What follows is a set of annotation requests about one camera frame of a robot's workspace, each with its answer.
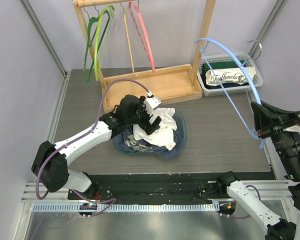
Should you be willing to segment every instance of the wooden base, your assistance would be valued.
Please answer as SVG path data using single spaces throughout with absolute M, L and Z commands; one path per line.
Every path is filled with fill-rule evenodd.
M 158 96 L 162 104 L 172 104 L 193 99 L 199 99 L 203 95 L 199 81 L 191 84 L 191 64 L 172 66 L 156 69 L 155 72 L 141 71 L 135 74 L 129 73 L 104 78 L 105 85 L 117 79 L 134 79 L 145 85 L 155 96 Z M 137 97 L 146 96 L 145 90 L 139 85 L 130 81 L 121 81 L 111 86 L 103 102 L 103 109 L 106 113 L 114 109 L 125 95 Z

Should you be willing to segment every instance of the gray floor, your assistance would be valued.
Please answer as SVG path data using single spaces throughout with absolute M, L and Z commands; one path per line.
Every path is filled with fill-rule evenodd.
M 281 201 L 262 201 L 285 218 Z M 234 216 L 246 216 L 237 206 Z M 264 240 L 254 219 L 220 217 L 214 211 L 105 213 L 91 219 L 76 212 L 34 212 L 26 240 Z
M 129 73 L 124 68 L 106 69 L 104 75 Z M 253 115 L 245 93 L 231 95 L 237 108 L 253 128 Z M 82 70 L 72 70 L 55 135 L 55 142 L 90 126 L 97 117 L 100 83 L 86 83 Z M 74 161 L 70 169 L 88 174 L 268 172 L 269 164 L 259 140 L 253 139 L 225 96 L 174 103 L 186 121 L 187 145 L 181 156 L 164 160 L 158 156 L 118 153 L 112 141 L 104 142 Z

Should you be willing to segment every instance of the white wall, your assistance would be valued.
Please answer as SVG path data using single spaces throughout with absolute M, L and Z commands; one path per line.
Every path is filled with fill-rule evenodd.
M 300 109 L 300 0 L 287 1 L 256 60 L 264 80 L 261 99 L 286 110 Z
M 12 239 L 62 79 L 19 1 L 0 1 L 0 240 Z
M 248 52 L 246 41 L 257 37 L 276 0 L 217 0 L 208 36 L 224 43 L 234 52 Z M 43 28 L 67 70 L 82 69 L 86 42 L 71 0 L 30 0 Z M 149 62 L 133 25 L 128 3 L 128 27 L 136 67 L 148 67 Z M 130 55 L 123 20 L 123 10 L 114 4 L 115 19 L 104 54 L 102 67 L 130 67 Z M 157 67 L 192 63 L 194 42 L 198 38 L 204 12 L 204 0 L 140 0 L 154 63 Z M 90 16 L 97 14 L 87 7 Z M 210 46 L 207 54 L 222 53 Z

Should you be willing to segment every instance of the laundry basket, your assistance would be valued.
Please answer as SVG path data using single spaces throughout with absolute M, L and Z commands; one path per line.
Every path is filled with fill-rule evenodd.
M 178 141 L 176 145 L 178 145 L 178 149 L 184 149 L 187 145 L 187 128 L 186 128 L 186 121 L 184 116 L 181 114 L 181 112 L 175 110 L 174 115 L 172 117 L 175 120 L 176 123 L 176 131 L 179 132 L 181 141 Z M 114 148 L 122 154 L 127 155 L 134 155 L 134 156 L 146 156 L 146 155 L 156 155 L 155 152 L 126 152 L 120 149 L 117 145 L 113 144 Z
M 239 61 L 246 61 L 245 63 L 245 67 L 255 67 L 255 71 L 256 71 L 256 74 L 253 78 L 253 83 L 256 87 L 260 87 L 262 84 L 264 84 L 264 80 L 262 79 L 261 77 L 261 74 L 255 64 L 255 62 L 250 59 L 251 57 L 246 54 L 246 53 L 241 53 L 241 54 L 236 54 L 235 55 Z M 230 57 L 228 54 L 221 54 L 221 55 L 213 55 L 213 56 L 207 56 L 206 57 L 207 60 L 209 61 L 209 63 L 217 63 L 217 62 L 233 62 L 234 60 L 232 59 L 232 57 Z M 197 77 L 198 77 L 198 80 L 199 80 L 199 83 L 203 89 L 203 94 L 206 96 L 206 97 L 211 97 L 211 96 L 218 96 L 218 95 L 224 95 L 225 92 L 222 88 L 218 88 L 218 89 L 207 89 L 203 83 L 203 80 L 201 78 L 201 75 L 202 74 L 202 67 L 203 67 L 203 64 L 205 64 L 206 61 L 205 59 L 202 57 L 201 58 L 201 61 L 200 61 L 200 66 L 199 66 L 199 71 L 197 73 Z M 235 87 L 226 87 L 225 88 L 227 93 L 228 94 L 238 94 L 238 93 L 247 93 L 251 90 L 251 87 L 250 85 L 249 86 L 235 86 Z

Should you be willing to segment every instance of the blue basket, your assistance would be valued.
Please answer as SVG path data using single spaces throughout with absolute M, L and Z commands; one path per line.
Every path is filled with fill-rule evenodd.
M 184 149 L 185 146 L 187 145 L 187 128 L 186 128 L 186 121 L 184 116 L 181 114 L 179 111 L 175 111 L 173 115 L 173 119 L 175 120 L 176 123 L 176 131 L 180 133 L 180 138 L 183 139 L 183 141 L 178 141 L 176 143 L 176 146 L 180 143 L 182 145 L 178 146 L 180 149 Z M 127 155 L 135 155 L 135 156 L 144 156 L 144 155 L 156 155 L 155 152 L 126 152 L 118 148 L 118 146 L 114 145 L 114 148 L 122 154 L 127 154 Z

